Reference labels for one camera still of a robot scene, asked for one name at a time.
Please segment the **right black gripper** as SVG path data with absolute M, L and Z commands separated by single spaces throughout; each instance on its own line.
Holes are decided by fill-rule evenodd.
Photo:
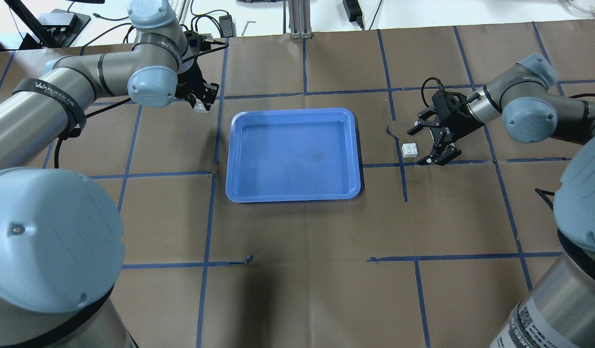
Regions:
M 414 136 L 428 129 L 433 140 L 431 150 L 416 164 L 443 167 L 461 156 L 462 150 L 455 143 L 482 128 L 485 123 L 470 112 L 468 98 L 462 93 L 438 90 L 431 101 L 431 106 L 418 113 L 417 121 L 407 134 Z

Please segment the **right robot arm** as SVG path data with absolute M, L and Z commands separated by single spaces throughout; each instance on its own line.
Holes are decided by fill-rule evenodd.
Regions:
M 539 53 L 517 61 L 477 91 L 448 90 L 441 79 L 408 130 L 426 130 L 432 145 L 417 165 L 443 166 L 457 142 L 489 122 L 525 145 L 560 141 L 578 150 L 552 174 L 552 190 L 536 188 L 550 208 L 561 254 L 514 306 L 492 348 L 595 348 L 595 101 L 552 92 L 559 78 Z

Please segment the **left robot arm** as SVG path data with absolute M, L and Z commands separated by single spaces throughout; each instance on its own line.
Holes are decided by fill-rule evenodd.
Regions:
M 124 229 L 109 194 L 83 174 L 28 167 L 54 139 L 80 135 L 97 99 L 209 110 L 195 33 L 166 0 L 133 0 L 130 51 L 62 57 L 0 104 L 0 348 L 135 348 L 110 295 Z

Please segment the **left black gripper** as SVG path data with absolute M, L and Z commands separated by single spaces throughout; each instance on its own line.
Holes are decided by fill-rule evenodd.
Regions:
M 178 83 L 174 99 L 185 101 L 194 106 L 198 99 L 211 109 L 220 92 L 220 84 L 208 82 L 202 74 L 197 59 L 194 58 L 192 65 L 185 71 L 178 73 Z

